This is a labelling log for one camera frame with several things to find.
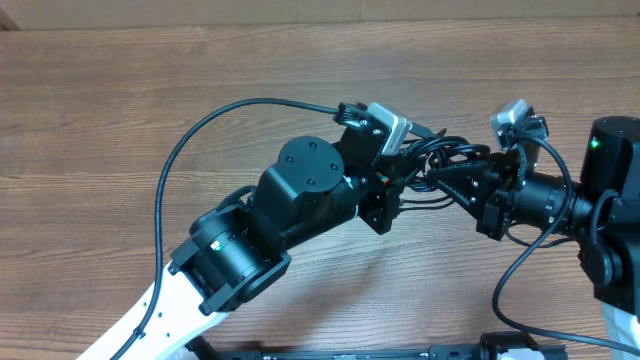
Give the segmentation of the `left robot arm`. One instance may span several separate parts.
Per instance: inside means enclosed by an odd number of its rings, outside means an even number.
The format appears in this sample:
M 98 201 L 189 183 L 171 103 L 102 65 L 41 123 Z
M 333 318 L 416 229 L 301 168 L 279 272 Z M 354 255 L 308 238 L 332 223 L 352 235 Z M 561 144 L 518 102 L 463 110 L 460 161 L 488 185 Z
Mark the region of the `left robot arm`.
M 84 359 L 168 359 L 287 271 L 289 250 L 354 218 L 384 234 L 415 170 L 377 140 L 288 141 L 255 186 L 198 218 L 161 282 L 82 353 Z

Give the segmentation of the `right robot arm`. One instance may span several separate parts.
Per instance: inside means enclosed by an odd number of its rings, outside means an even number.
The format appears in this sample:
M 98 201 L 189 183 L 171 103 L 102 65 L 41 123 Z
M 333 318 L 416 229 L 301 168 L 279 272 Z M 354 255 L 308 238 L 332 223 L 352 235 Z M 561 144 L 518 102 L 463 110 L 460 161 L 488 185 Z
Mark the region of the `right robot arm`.
M 515 225 L 540 229 L 539 237 L 502 275 L 492 295 L 496 316 L 529 334 L 609 348 L 616 359 L 639 356 L 639 121 L 610 116 L 593 122 L 581 176 L 547 141 L 544 118 L 528 115 L 500 124 L 503 150 L 464 161 L 440 160 L 426 175 L 496 240 Z M 595 338 L 525 325 L 500 308 L 515 271 L 552 234 L 579 246 L 580 266 L 603 305 L 609 337 Z

